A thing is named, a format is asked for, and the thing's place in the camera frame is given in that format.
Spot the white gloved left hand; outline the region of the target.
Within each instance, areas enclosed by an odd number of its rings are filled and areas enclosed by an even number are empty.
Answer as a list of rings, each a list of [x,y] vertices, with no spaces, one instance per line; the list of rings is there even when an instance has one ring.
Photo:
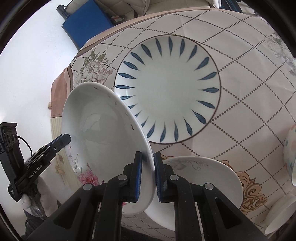
[[[42,177],[34,182],[33,187],[36,187],[37,193],[34,197],[27,194],[22,195],[20,200],[22,209],[34,217],[46,220],[61,204]]]

